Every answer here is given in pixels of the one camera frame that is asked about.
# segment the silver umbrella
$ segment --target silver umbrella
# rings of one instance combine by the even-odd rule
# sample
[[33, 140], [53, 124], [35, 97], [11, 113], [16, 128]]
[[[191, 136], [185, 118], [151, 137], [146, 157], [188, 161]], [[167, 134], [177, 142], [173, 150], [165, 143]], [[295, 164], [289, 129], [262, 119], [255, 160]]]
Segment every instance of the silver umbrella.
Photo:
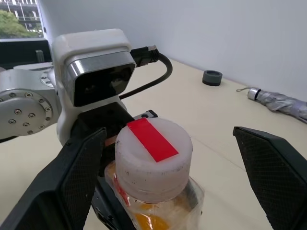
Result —
[[278, 92], [268, 92], [251, 87], [237, 90], [237, 92], [243, 90], [249, 90], [249, 99], [265, 105], [271, 111], [279, 111], [307, 123], [307, 102], [288, 97]]

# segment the red label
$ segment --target red label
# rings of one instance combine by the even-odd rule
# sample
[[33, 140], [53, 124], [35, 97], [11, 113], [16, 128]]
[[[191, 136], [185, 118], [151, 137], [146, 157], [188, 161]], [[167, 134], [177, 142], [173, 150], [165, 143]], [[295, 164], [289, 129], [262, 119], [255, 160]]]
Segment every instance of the red label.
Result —
[[129, 122], [127, 125], [156, 162], [179, 154], [146, 118]]

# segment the white wall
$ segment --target white wall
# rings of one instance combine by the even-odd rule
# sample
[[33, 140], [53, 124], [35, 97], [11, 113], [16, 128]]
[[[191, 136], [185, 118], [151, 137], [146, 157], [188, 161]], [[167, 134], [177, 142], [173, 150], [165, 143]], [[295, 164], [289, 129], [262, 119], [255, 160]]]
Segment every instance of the white wall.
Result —
[[50, 40], [64, 33], [120, 28], [134, 47], [156, 44], [175, 60], [307, 101], [306, 0], [40, 0], [40, 4]]

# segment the bottle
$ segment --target bottle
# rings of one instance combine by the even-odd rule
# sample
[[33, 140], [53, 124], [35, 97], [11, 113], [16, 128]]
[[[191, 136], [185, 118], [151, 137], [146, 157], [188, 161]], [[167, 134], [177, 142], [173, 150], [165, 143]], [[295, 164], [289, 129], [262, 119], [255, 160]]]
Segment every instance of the bottle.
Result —
[[128, 123], [105, 169], [137, 230], [197, 230], [203, 189], [189, 176], [192, 142], [179, 125], [162, 118]]

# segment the beige table surface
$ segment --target beige table surface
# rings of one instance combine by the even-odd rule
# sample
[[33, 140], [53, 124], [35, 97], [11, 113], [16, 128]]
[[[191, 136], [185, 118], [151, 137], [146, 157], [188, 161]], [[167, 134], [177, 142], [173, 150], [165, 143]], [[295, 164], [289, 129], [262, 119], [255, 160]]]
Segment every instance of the beige table surface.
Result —
[[[202, 71], [174, 62], [165, 82], [124, 101], [131, 115], [153, 109], [160, 117], [182, 125], [190, 134], [193, 158], [190, 174], [205, 189], [201, 230], [271, 230], [250, 188], [234, 126], [266, 131], [288, 140], [307, 158], [307, 125], [270, 112], [248, 100], [242, 85], [223, 80], [219, 87], [202, 84]], [[138, 68], [127, 91], [161, 76], [161, 63]], [[31, 181], [61, 149], [56, 126], [0, 144], [0, 223]], [[85, 230], [106, 230], [91, 210]]]

